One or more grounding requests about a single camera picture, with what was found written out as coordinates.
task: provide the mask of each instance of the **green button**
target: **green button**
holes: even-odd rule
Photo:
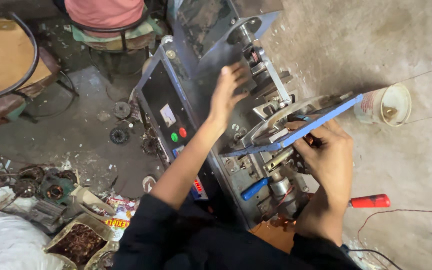
[[[173,140],[173,142],[177,142],[178,141],[178,135],[176,133],[172,133],[171,134],[171,140]]]

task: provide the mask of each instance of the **red button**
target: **red button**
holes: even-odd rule
[[[186,138],[186,136],[188,135],[188,133],[186,132],[186,130],[183,127],[181,127],[179,129],[179,135],[181,135],[181,137],[183,137],[183,138]]]

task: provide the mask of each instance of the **red digital display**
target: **red digital display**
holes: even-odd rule
[[[198,189],[198,191],[202,191],[201,186],[200,186],[198,180],[195,179],[194,183],[196,184],[196,188]]]

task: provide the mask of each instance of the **red handle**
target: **red handle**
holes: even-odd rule
[[[391,201],[386,194],[377,194],[359,198],[352,198],[351,205],[354,208],[390,207]]]

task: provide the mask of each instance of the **plastic cup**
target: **plastic cup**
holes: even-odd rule
[[[401,126],[411,114],[410,92],[404,84],[396,83],[365,93],[354,105],[354,114],[363,123]]]

